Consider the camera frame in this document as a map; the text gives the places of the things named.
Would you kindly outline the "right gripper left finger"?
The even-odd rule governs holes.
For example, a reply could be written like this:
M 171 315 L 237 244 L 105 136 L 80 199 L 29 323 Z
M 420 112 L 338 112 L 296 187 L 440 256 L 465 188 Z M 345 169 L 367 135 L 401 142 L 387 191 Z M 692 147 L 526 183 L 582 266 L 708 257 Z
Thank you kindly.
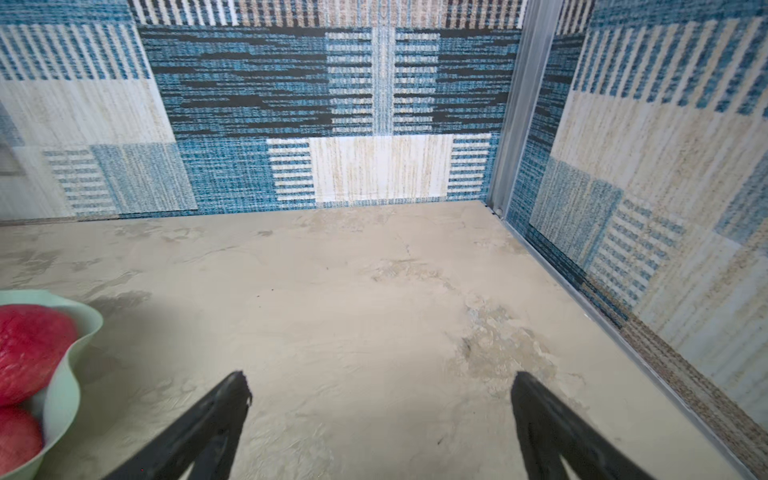
M 252 393 L 246 376 L 226 376 L 108 479 L 227 479 Z

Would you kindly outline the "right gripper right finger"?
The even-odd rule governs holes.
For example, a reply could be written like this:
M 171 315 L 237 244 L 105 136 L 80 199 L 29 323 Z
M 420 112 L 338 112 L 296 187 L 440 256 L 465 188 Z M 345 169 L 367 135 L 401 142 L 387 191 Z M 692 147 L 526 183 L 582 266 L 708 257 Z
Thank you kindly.
M 516 373 L 510 390 L 517 438 L 530 479 L 649 479 L 535 376 Z

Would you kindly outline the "red fake apple front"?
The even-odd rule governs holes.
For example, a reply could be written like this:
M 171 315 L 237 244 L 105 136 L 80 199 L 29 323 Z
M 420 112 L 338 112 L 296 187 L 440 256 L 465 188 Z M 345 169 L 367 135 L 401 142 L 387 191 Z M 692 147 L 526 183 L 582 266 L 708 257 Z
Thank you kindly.
M 1 409 L 1 474 L 5 475 L 33 459 L 44 446 L 37 420 L 18 407 Z

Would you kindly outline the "red fake apple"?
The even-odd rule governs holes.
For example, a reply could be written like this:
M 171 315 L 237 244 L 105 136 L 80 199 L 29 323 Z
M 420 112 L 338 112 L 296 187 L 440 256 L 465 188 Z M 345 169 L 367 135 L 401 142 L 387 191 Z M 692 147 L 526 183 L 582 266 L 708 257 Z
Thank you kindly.
M 50 307 L 1 307 L 1 405 L 24 402 L 45 388 L 77 340 L 73 320 Z
M 5 475 L 33 459 L 44 446 L 37 420 L 18 407 L 1 409 L 1 474 Z

